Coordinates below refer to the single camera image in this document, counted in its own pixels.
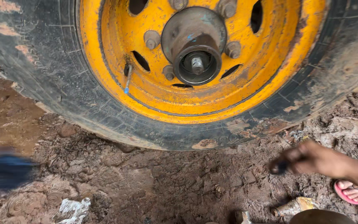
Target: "blue paint mark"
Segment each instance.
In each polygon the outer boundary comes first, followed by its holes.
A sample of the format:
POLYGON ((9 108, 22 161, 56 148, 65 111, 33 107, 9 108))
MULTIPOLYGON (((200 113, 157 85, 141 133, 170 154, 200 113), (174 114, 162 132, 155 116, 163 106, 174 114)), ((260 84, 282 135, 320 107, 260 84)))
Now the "blue paint mark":
POLYGON ((194 35, 194 33, 188 35, 188 36, 187 36, 187 40, 190 40, 193 35, 194 35))

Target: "chipped yellow paint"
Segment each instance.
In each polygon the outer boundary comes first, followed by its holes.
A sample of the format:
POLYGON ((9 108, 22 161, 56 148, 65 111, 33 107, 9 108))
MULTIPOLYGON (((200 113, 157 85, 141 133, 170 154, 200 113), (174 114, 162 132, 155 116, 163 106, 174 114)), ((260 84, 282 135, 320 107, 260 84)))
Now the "chipped yellow paint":
MULTIPOLYGON (((231 59, 222 54, 222 69, 213 81, 185 90, 172 86, 181 83, 179 80, 168 81, 162 74, 169 63, 161 45, 150 50, 143 41, 147 30, 161 34, 175 13, 168 1, 149 1, 138 15, 129 12, 128 0, 106 0, 104 5, 102 2, 81 0, 80 5, 80 32, 93 73, 123 105, 149 118, 177 124, 229 118, 276 92, 299 69, 312 47, 325 9, 324 1, 262 0, 262 25, 254 34, 250 18, 256 0, 238 0, 235 16, 226 19, 225 24, 228 41, 241 43, 240 57, 231 59), (150 72, 139 65, 131 51, 147 60, 150 72), (129 95, 123 90, 127 62, 134 66, 129 95), (221 79, 237 64, 242 66, 221 79)), ((190 0, 188 6, 213 10, 217 2, 190 0)))

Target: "tire valve stem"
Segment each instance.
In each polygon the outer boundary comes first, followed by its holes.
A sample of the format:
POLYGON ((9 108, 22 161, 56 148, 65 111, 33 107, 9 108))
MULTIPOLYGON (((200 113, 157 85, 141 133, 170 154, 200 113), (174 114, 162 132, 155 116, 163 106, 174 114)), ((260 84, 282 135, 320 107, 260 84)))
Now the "tire valve stem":
POLYGON ((129 93, 129 82, 131 80, 131 75, 132 75, 132 65, 128 65, 128 78, 127 78, 127 84, 125 85, 125 89, 124 89, 125 94, 129 93))

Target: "tire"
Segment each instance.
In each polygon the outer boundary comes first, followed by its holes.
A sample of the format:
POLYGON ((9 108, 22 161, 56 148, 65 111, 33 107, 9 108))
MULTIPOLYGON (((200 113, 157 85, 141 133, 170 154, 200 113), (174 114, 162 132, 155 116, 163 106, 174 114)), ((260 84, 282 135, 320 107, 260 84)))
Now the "tire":
POLYGON ((136 114, 100 88, 81 51, 75 0, 2 2, 4 78, 70 122, 130 145, 186 151, 241 144, 298 124, 358 87, 357 0, 331 0, 314 48, 278 92, 241 115, 192 125, 136 114))

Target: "foot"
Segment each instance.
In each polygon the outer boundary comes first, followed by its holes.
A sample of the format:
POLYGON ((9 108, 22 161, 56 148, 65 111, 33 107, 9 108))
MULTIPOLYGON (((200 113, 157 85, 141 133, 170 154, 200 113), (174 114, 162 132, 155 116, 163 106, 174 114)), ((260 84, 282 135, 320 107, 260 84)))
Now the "foot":
POLYGON ((349 199, 358 202, 358 188, 350 181, 340 180, 338 181, 338 187, 342 190, 342 193, 349 199))

